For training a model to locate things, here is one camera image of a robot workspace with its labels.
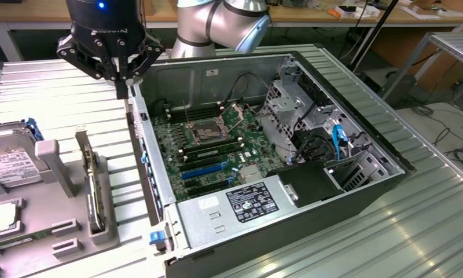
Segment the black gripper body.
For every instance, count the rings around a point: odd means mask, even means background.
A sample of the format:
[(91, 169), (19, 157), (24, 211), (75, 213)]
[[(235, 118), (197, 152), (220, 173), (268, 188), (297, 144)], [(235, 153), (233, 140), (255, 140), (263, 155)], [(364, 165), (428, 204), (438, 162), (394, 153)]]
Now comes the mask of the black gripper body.
[(108, 57), (119, 57), (120, 40), (127, 55), (137, 53), (145, 33), (139, 18), (137, 1), (67, 1), (74, 26), (71, 33), (90, 54), (101, 56), (100, 40)]

